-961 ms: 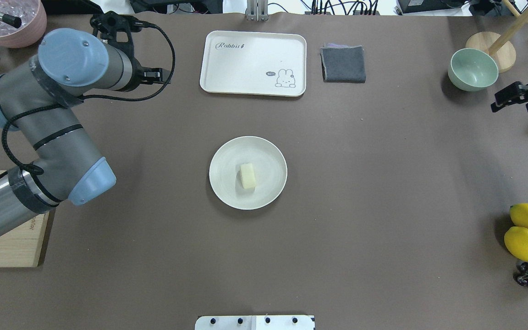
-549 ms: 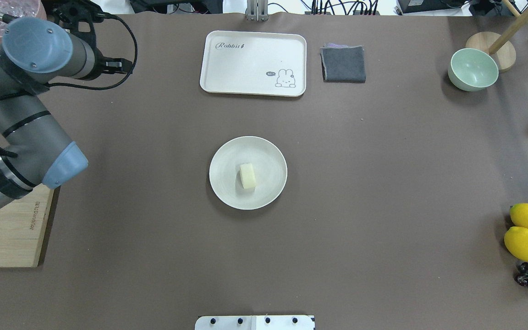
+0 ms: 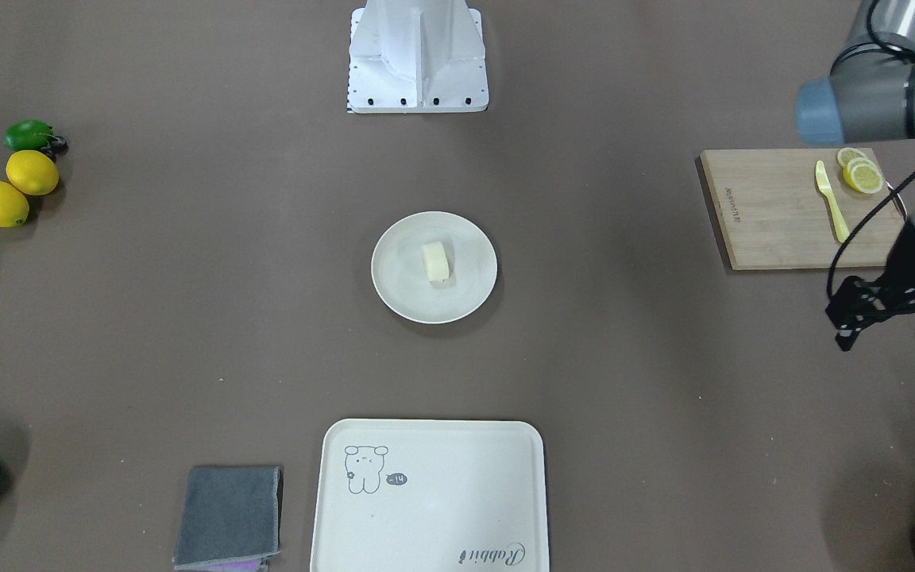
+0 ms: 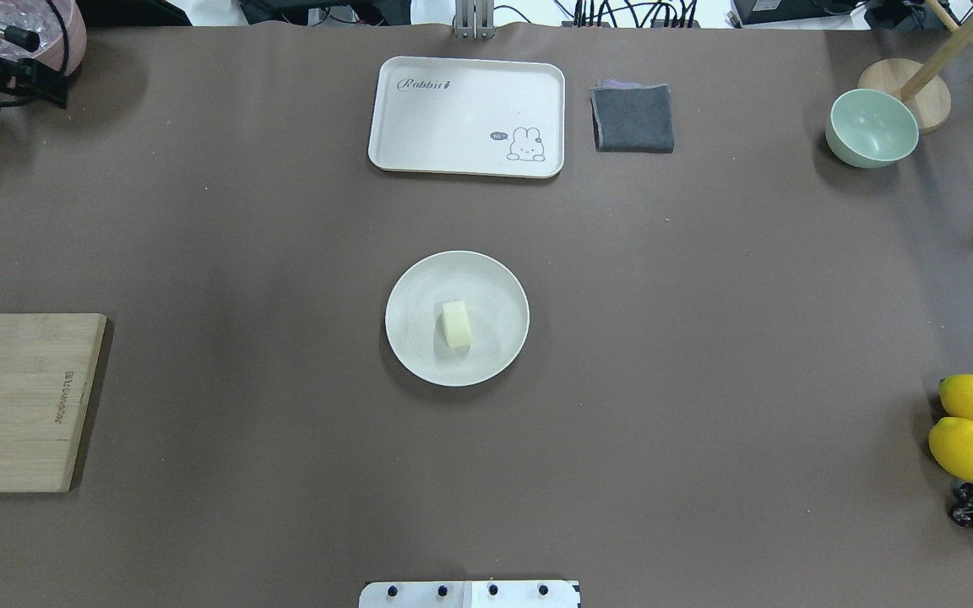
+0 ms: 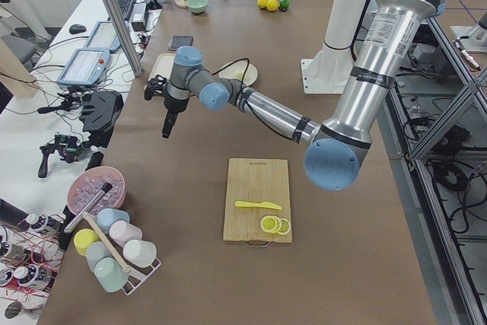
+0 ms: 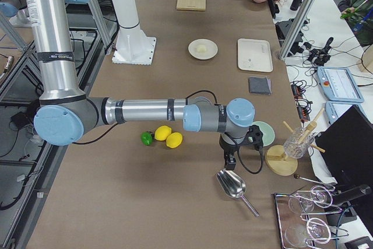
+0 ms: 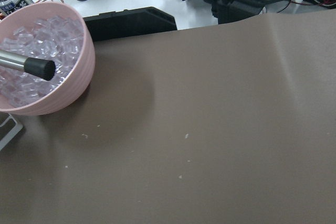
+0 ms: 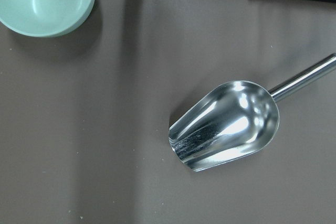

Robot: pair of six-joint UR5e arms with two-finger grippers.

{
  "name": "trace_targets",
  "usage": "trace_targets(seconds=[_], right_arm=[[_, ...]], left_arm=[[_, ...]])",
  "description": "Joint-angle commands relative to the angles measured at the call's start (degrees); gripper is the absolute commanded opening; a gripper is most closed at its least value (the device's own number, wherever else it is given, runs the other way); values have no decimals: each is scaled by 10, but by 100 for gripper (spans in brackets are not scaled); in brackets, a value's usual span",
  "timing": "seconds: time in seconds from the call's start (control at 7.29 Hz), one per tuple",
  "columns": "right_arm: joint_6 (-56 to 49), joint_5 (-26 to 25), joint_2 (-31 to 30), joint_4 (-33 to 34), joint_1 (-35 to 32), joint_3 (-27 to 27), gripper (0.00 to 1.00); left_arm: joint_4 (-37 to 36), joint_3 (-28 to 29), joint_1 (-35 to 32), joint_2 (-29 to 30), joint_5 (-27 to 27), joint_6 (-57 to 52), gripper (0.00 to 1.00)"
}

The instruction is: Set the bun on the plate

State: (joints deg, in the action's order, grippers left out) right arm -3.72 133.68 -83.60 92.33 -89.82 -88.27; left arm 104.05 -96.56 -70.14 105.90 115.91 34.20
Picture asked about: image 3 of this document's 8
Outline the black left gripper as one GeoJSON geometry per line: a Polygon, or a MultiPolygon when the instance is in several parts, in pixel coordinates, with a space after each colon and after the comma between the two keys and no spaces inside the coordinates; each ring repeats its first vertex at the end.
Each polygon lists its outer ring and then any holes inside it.
{"type": "Polygon", "coordinates": [[[915,225],[904,225],[874,281],[847,276],[828,301],[825,314],[834,323],[835,342],[851,350],[862,330],[895,315],[915,314],[915,225]]]}

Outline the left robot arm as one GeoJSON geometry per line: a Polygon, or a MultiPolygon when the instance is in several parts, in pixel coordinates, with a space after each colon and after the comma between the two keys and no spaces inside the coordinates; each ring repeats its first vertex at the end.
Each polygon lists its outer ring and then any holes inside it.
{"type": "MultiPolygon", "coordinates": [[[[861,2],[828,75],[799,88],[794,118],[809,145],[915,140],[915,1],[861,2]]],[[[915,314],[915,207],[878,279],[847,276],[825,290],[845,351],[869,326],[915,314]]]]}

